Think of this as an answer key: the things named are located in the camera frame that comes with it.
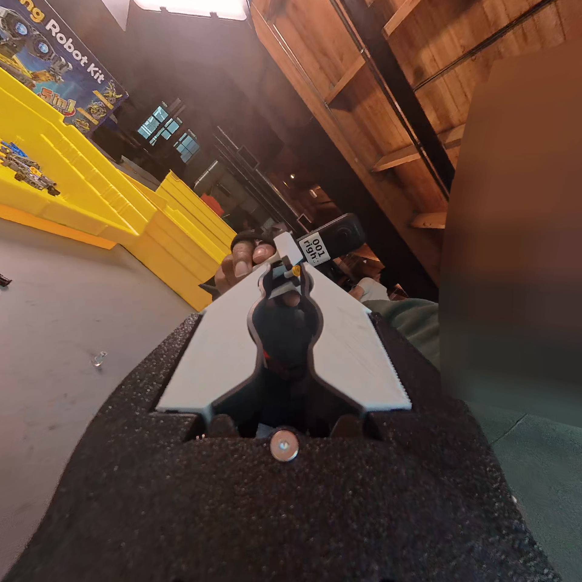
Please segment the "person's right hand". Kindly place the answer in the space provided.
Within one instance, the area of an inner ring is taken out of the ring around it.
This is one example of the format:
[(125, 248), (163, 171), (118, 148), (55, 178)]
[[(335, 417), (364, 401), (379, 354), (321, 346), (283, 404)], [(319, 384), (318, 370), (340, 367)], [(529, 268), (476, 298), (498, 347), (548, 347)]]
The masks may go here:
[(253, 240), (239, 241), (218, 267), (215, 275), (215, 287), (223, 295), (251, 274), (253, 268), (275, 255), (274, 246), (266, 242)]

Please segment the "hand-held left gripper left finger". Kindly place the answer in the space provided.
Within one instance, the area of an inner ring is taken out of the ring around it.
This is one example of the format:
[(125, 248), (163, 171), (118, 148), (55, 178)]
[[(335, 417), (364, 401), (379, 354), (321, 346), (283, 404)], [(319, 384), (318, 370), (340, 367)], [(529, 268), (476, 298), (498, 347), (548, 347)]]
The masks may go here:
[(250, 330), (251, 311), (264, 298), (261, 265), (208, 306), (163, 390), (156, 412), (194, 413), (211, 421), (227, 398), (258, 373), (262, 349)]

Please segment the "blue kit box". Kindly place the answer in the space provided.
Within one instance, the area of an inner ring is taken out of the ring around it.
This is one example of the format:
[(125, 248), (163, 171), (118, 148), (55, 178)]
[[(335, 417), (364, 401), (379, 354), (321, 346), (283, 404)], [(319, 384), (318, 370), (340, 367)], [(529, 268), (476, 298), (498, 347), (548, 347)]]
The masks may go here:
[(47, 1), (1, 1), (1, 69), (86, 136), (128, 97)]

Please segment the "pile of grey lego parts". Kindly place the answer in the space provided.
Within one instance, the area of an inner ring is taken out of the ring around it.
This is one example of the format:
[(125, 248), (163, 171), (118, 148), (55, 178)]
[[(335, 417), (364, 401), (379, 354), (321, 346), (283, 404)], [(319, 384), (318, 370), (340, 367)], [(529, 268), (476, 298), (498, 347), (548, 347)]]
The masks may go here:
[(14, 172), (15, 180), (31, 185), (37, 190), (46, 190), (50, 196), (60, 196), (56, 182), (48, 178), (40, 164), (32, 160), (14, 142), (1, 140), (1, 165)]

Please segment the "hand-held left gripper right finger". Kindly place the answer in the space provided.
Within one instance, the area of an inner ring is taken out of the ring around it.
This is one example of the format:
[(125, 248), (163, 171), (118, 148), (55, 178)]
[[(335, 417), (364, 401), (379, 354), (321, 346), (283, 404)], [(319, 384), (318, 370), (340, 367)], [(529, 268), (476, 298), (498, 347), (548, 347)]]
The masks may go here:
[(410, 411), (371, 311), (308, 263), (302, 274), (309, 279), (306, 299), (318, 317), (310, 354), (317, 382), (359, 413)]

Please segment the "person's right forearm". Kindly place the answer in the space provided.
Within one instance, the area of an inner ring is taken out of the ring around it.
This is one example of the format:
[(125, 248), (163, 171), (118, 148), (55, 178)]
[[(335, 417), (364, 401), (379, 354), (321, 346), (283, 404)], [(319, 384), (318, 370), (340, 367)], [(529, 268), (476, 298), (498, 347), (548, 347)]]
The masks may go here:
[(363, 278), (350, 295), (372, 312), (379, 314), (403, 335), (436, 369), (440, 370), (439, 306), (425, 299), (389, 299), (379, 281)]

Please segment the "yellow storage bin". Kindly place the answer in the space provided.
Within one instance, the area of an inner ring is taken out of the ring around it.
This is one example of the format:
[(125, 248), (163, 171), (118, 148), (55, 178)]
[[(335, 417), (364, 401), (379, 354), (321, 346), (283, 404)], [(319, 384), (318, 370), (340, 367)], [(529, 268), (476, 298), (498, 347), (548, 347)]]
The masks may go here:
[(157, 209), (76, 127), (1, 70), (1, 141), (56, 183), (58, 196), (1, 166), (1, 218), (111, 249), (140, 237)]
[(143, 234), (125, 249), (195, 311), (202, 311), (212, 297), (200, 285), (230, 253), (235, 231), (173, 172), (156, 190), (127, 179), (156, 211)]

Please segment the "ceiling light panel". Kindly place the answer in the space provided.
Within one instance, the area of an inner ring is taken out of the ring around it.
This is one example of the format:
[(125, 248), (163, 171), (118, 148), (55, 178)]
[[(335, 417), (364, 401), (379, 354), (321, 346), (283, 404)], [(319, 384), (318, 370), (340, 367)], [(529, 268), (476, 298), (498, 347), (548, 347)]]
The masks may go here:
[(161, 12), (210, 18), (215, 14), (218, 18), (244, 21), (247, 16), (246, 1), (135, 1), (135, 4), (146, 11)]

